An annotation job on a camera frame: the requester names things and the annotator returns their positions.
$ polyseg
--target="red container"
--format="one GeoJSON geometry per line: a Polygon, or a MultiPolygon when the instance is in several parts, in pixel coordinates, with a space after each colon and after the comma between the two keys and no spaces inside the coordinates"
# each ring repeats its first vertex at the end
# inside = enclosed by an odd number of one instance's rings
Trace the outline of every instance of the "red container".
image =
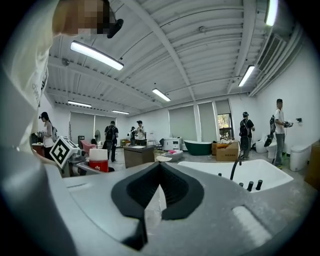
{"type": "Polygon", "coordinates": [[[100,172],[108,173],[108,160],[103,160],[103,161],[89,161],[89,166],[91,168],[97,169],[100,172]]]}

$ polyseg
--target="roller shade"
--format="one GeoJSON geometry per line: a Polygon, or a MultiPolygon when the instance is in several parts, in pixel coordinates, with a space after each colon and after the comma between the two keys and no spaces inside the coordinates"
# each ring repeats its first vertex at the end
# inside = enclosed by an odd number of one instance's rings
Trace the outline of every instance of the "roller shade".
{"type": "Polygon", "coordinates": [[[78,144],[78,136],[83,135],[86,141],[91,142],[94,139],[94,120],[95,116],[93,114],[71,112],[71,141],[78,144]]]}
{"type": "Polygon", "coordinates": [[[111,121],[116,122],[116,118],[108,117],[108,116],[100,116],[100,115],[95,116],[94,132],[96,132],[96,130],[100,131],[100,135],[101,135],[100,141],[102,141],[102,142],[104,142],[106,140],[105,139],[105,129],[107,126],[110,125],[111,121]]]}
{"type": "Polygon", "coordinates": [[[169,110],[170,136],[183,140],[197,141],[196,118],[194,106],[169,110]]]}
{"type": "Polygon", "coordinates": [[[215,106],[218,115],[231,113],[228,100],[216,101],[215,106]]]}
{"type": "Polygon", "coordinates": [[[217,141],[216,120],[212,102],[198,104],[201,125],[201,141],[217,141]]]}

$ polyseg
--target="lit light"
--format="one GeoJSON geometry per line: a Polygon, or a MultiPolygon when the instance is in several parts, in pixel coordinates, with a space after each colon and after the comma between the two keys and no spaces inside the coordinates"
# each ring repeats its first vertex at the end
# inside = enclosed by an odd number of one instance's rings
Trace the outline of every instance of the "lit light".
{"type": "Polygon", "coordinates": [[[248,67],[248,69],[246,70],[244,77],[242,78],[241,82],[239,83],[239,87],[244,86],[245,82],[248,80],[248,78],[250,77],[251,73],[254,71],[255,66],[251,65],[248,67]]]}
{"type": "Polygon", "coordinates": [[[122,68],[124,67],[124,65],[121,62],[115,60],[114,58],[112,58],[102,52],[99,52],[94,48],[86,46],[80,42],[73,41],[71,43],[70,49],[75,52],[78,52],[80,54],[91,57],[97,61],[104,63],[104,64],[107,64],[108,66],[111,66],[111,67],[115,68],[116,70],[122,70],[122,68]]]}
{"type": "Polygon", "coordinates": [[[161,97],[162,99],[164,99],[166,102],[171,101],[171,99],[169,99],[166,95],[164,95],[161,91],[159,91],[157,88],[153,89],[152,92],[156,95],[158,95],[159,97],[161,97]]]}
{"type": "Polygon", "coordinates": [[[82,107],[87,107],[87,108],[91,108],[91,107],[92,107],[92,106],[89,105],[89,104],[80,103],[80,102],[74,102],[74,101],[70,101],[70,100],[68,100],[68,104],[77,105],[77,106],[82,106],[82,107]]]}
{"type": "Polygon", "coordinates": [[[124,115],[129,115],[130,113],[128,112],[123,112],[123,111],[118,111],[118,110],[112,110],[113,113],[118,113],[118,114],[124,114],[124,115]]]}
{"type": "Polygon", "coordinates": [[[268,5],[268,13],[267,13],[267,18],[265,23],[268,26],[273,26],[276,21],[277,17],[277,11],[278,11],[278,0],[269,0],[269,5],[268,5]]]}

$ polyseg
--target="brown box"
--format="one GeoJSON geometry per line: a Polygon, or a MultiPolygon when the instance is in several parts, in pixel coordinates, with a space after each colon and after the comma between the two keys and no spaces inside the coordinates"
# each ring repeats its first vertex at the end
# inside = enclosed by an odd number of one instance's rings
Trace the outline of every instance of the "brown box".
{"type": "Polygon", "coordinates": [[[316,190],[320,190],[320,141],[313,143],[311,146],[309,168],[304,181],[316,190]]]}
{"type": "Polygon", "coordinates": [[[217,154],[217,143],[212,143],[211,151],[213,156],[217,154]]]}
{"type": "Polygon", "coordinates": [[[215,159],[217,162],[234,162],[239,154],[239,142],[234,141],[227,148],[217,148],[215,159]]]}

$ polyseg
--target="person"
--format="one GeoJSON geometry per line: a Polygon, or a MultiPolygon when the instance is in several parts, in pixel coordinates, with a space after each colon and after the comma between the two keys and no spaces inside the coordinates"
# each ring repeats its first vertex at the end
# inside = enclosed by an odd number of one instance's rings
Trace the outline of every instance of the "person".
{"type": "Polygon", "coordinates": [[[249,119],[248,112],[242,113],[243,119],[240,122],[240,136],[241,141],[244,142],[243,160],[249,159],[249,152],[251,149],[252,132],[255,131],[254,123],[249,119]]]}
{"type": "Polygon", "coordinates": [[[282,152],[285,147],[285,128],[284,128],[284,113],[282,111],[283,101],[281,98],[276,100],[276,110],[274,114],[275,122],[275,138],[276,138],[276,158],[274,165],[282,169],[282,152]]]}
{"type": "Polygon", "coordinates": [[[38,108],[46,88],[44,80],[48,78],[49,50],[54,37],[95,31],[107,34],[113,22],[116,23],[108,0],[39,0],[15,29],[1,55],[0,66],[33,112],[29,123],[23,124],[24,134],[16,145],[21,151],[55,165],[32,150],[30,143],[31,134],[38,129],[38,108]],[[40,7],[42,15],[31,16],[40,7]]]}
{"type": "Polygon", "coordinates": [[[47,112],[42,112],[42,114],[39,116],[39,119],[44,122],[44,131],[43,131],[43,146],[44,146],[44,157],[46,159],[49,159],[51,161],[54,161],[52,156],[50,155],[50,150],[54,146],[54,140],[53,140],[53,126],[49,119],[47,112]]]}
{"type": "Polygon", "coordinates": [[[108,150],[108,160],[111,151],[111,162],[116,161],[116,147],[117,147],[117,138],[119,137],[118,128],[115,126],[115,121],[111,121],[110,125],[107,126],[104,130],[105,142],[103,149],[108,150]]]}
{"type": "Polygon", "coordinates": [[[147,133],[146,133],[146,129],[143,126],[143,123],[141,120],[137,121],[138,123],[138,127],[135,130],[135,134],[137,134],[137,145],[146,145],[146,139],[147,139],[147,133]]]}
{"type": "Polygon", "coordinates": [[[136,131],[135,131],[135,127],[132,126],[131,127],[131,131],[130,131],[130,145],[134,146],[136,145],[136,131]]]}

